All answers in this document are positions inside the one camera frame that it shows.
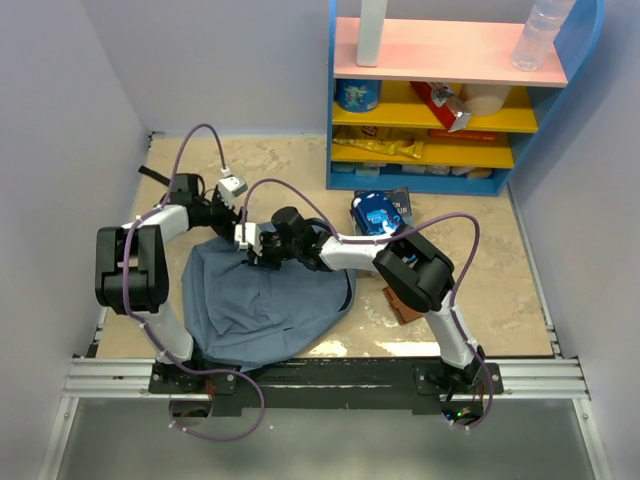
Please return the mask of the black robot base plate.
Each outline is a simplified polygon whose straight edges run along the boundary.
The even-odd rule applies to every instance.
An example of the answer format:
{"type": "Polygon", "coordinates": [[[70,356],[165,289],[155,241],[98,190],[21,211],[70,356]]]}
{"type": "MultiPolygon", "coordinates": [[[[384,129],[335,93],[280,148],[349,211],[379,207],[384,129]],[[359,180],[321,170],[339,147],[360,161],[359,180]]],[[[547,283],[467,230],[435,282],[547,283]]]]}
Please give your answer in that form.
{"type": "Polygon", "coordinates": [[[499,365],[489,363],[473,381],[450,377],[436,357],[302,358],[253,370],[251,382],[234,371],[196,376],[174,365],[152,366],[148,391],[174,401],[209,402],[211,414],[238,417],[258,409],[258,385],[271,409],[407,410],[475,420],[490,393],[504,392],[499,365]]]}

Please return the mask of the brown leather wallet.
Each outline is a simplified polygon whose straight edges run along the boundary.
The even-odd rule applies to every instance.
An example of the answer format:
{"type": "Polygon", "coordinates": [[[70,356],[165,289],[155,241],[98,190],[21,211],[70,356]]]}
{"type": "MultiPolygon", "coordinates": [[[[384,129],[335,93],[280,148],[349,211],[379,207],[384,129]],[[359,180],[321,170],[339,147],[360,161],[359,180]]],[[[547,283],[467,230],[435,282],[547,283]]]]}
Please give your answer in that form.
{"type": "Polygon", "coordinates": [[[406,325],[421,318],[423,314],[405,305],[389,287],[383,289],[384,296],[400,325],[406,325]]]}

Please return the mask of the blue fabric backpack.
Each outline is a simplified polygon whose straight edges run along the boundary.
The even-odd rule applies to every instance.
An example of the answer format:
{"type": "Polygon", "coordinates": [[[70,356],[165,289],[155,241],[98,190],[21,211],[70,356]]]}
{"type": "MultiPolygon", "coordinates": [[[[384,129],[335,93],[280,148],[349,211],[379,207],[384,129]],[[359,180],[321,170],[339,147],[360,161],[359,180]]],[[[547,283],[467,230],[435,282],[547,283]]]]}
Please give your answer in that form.
{"type": "Polygon", "coordinates": [[[191,250],[181,279],[184,319],[179,321],[194,340],[191,360],[244,371],[285,361],[353,306],[352,270],[314,273],[297,262],[270,270],[246,260],[220,237],[191,250]]]}

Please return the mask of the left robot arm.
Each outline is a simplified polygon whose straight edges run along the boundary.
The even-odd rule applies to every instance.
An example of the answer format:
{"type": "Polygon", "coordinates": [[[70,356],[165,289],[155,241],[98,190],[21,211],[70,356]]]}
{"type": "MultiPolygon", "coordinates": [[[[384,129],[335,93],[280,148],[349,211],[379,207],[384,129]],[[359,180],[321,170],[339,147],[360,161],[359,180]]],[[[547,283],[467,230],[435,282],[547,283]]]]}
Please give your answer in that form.
{"type": "Polygon", "coordinates": [[[228,169],[212,191],[206,190],[199,174],[170,179],[146,167],[139,172],[166,187],[169,199],[162,199],[139,220],[98,230],[96,299],[115,314],[132,318],[154,346],[156,360],[175,364],[173,382],[185,392],[196,392],[206,383],[207,368],[192,358],[193,337],[170,306],[165,245],[200,227],[232,241],[242,214],[236,200],[247,191],[247,184],[228,169]]]}

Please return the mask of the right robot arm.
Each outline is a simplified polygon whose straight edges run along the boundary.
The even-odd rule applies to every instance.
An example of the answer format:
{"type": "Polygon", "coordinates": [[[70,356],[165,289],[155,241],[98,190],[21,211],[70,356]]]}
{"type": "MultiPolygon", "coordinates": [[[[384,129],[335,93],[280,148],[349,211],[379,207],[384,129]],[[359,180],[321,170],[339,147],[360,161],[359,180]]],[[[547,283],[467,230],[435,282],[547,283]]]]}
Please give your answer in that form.
{"type": "Polygon", "coordinates": [[[456,296],[475,257],[480,240],[478,220],[453,212],[416,227],[399,226],[377,236],[338,233],[326,219],[305,219],[294,207],[284,207],[271,218],[271,231],[241,216],[235,226],[235,242],[245,250],[251,265],[278,269],[295,259],[311,271],[358,270],[377,272],[406,306],[422,313],[439,344],[441,361],[447,366],[448,386],[469,392],[481,380],[484,354],[464,323],[456,296]],[[469,256],[458,275],[454,264],[421,231],[450,219],[467,219],[474,227],[469,256]]]}

